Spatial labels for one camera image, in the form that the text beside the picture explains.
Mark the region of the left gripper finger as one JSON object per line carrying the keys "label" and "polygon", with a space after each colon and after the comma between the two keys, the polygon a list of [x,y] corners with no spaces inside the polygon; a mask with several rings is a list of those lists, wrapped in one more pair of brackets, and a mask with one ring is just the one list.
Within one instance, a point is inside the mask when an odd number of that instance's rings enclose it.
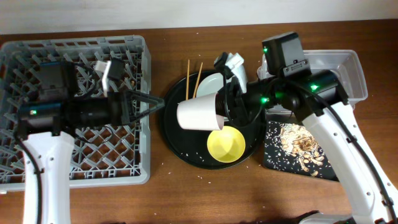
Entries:
{"label": "left gripper finger", "polygon": [[140,91],[134,91],[134,90],[129,90],[129,94],[133,100],[144,102],[144,103],[149,103],[149,104],[155,105],[156,107],[160,107],[160,108],[165,106],[164,100],[157,96],[152,96],[147,93],[142,93]]}
{"label": "left gripper finger", "polygon": [[136,123],[139,120],[141,120],[142,118],[145,118],[147,116],[149,116],[152,113],[155,113],[156,111],[162,109],[165,105],[164,104],[158,104],[155,105],[151,108],[148,108],[146,110],[144,110],[143,112],[136,112],[134,107],[132,107],[131,109],[129,109],[129,122],[130,123]]}

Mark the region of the pink plastic cup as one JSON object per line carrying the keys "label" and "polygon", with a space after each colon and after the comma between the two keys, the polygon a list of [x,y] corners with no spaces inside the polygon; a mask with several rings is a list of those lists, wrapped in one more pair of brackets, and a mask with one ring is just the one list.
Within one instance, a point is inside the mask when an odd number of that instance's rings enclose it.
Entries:
{"label": "pink plastic cup", "polygon": [[217,93],[182,101],[177,106],[177,121],[182,129],[220,131],[224,117],[216,114]]}

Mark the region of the yellow bowl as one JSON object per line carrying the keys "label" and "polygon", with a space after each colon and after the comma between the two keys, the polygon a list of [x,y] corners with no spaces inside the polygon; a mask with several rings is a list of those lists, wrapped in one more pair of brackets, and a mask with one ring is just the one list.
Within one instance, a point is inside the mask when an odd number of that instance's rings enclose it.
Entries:
{"label": "yellow bowl", "polygon": [[212,131],[209,134],[206,146],[210,156],[216,161],[231,163],[243,156],[246,141],[238,129],[224,126],[222,130]]}

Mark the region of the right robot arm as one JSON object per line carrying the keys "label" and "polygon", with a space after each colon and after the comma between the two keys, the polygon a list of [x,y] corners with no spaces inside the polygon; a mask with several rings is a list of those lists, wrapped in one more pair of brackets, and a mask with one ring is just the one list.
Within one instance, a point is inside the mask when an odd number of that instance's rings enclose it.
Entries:
{"label": "right robot arm", "polygon": [[238,80],[240,56],[222,53],[215,60],[223,75],[216,112],[236,128],[259,123],[275,105],[293,112],[323,149],[351,205],[349,215],[315,210],[293,222],[396,223],[397,189],[363,137],[338,77],[329,70],[311,71],[295,32],[263,40],[262,51],[270,77],[251,83]]}

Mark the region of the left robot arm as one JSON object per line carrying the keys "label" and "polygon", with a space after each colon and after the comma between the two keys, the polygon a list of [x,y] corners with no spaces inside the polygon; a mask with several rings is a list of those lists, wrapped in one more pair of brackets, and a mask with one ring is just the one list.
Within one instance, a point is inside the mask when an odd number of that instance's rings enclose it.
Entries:
{"label": "left robot arm", "polygon": [[135,123],[163,108],[163,99],[136,90],[110,92],[124,62],[112,58],[92,68],[103,75],[92,89],[78,96],[76,62],[40,64],[39,99],[17,112],[14,135],[25,164],[24,223],[70,223],[70,163],[76,129]]}

